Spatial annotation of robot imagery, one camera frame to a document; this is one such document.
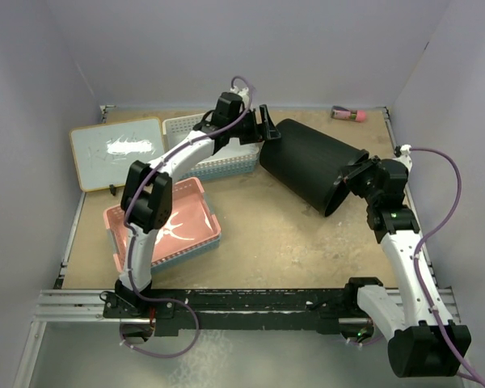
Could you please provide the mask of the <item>large black plastic bin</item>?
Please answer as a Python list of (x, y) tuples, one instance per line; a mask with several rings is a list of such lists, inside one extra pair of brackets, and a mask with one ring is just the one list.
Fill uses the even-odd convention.
[(369, 152), (292, 119), (276, 129), (281, 138), (264, 143), (260, 165), (322, 216), (330, 216), (349, 194), (342, 168), (367, 160)]

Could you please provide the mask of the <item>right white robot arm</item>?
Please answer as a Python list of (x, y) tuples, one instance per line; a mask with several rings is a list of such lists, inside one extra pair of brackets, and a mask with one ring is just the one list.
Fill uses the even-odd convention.
[(455, 323), (421, 251), (420, 227), (405, 205), (411, 160), (371, 158), (345, 166), (345, 186), (367, 204), (367, 223), (390, 261), (402, 303), (380, 285), (362, 285), (344, 295), (352, 316), (366, 313), (387, 341), (398, 377), (451, 377), (471, 343), (470, 331)]

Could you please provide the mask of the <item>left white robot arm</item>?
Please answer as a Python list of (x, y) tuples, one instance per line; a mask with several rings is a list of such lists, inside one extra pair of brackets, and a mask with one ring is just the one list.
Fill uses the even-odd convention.
[(259, 106), (260, 118), (256, 118), (251, 107), (253, 92), (251, 86), (233, 86), (177, 146), (151, 162), (137, 160), (130, 166), (120, 202), (129, 239), (118, 283), (129, 290), (121, 305), (131, 316), (141, 317), (150, 308), (150, 297), (144, 292), (152, 282), (150, 268), (158, 231), (172, 213), (175, 180), (217, 154), (233, 138), (242, 146), (280, 139), (265, 105)]

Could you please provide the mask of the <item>blue perforated basket under white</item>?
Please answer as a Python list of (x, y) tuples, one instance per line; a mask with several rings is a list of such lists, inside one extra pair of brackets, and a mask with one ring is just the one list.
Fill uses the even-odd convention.
[(221, 158), (217, 161), (203, 161), (181, 175), (179, 179), (196, 177), (201, 181), (208, 181), (251, 173), (255, 169), (258, 157), (259, 149), (255, 149), (243, 156)]

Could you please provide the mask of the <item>pink marker pen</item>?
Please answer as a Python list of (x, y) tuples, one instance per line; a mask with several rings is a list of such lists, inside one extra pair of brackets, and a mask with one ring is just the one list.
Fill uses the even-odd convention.
[(361, 123), (366, 120), (366, 112), (364, 110), (352, 110), (340, 106), (333, 106), (331, 109), (331, 117), (336, 120), (349, 120)]

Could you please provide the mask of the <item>pink perforated basket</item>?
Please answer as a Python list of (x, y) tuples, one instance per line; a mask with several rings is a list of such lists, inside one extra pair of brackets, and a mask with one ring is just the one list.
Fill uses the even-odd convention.
[[(154, 244), (151, 272), (162, 272), (177, 264), (219, 247), (221, 227), (205, 199), (205, 190), (196, 177), (181, 180), (173, 187), (173, 209)], [(123, 269), (128, 230), (119, 205), (103, 212), (103, 220), (113, 248), (116, 269)]]

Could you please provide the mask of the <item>black whiteboard clip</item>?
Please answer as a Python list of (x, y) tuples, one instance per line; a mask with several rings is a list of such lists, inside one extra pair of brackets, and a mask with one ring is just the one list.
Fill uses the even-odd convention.
[(112, 196), (116, 196), (117, 193), (117, 187), (113, 184), (109, 185), (109, 192)]

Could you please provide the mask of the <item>small whiteboard yellow frame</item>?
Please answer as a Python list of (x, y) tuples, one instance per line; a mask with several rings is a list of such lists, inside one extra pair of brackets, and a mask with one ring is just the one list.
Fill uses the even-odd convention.
[(121, 187), (133, 162), (149, 162), (165, 153), (157, 117), (73, 129), (70, 144), (83, 192)]

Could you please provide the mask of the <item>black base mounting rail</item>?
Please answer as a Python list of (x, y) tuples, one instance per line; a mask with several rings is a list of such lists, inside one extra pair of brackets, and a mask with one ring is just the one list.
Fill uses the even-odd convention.
[(154, 324), (156, 336), (181, 330), (314, 331), (355, 335), (371, 320), (357, 305), (357, 291), (379, 285), (352, 277), (342, 289), (144, 289), (141, 300), (121, 284), (103, 291), (105, 318)]

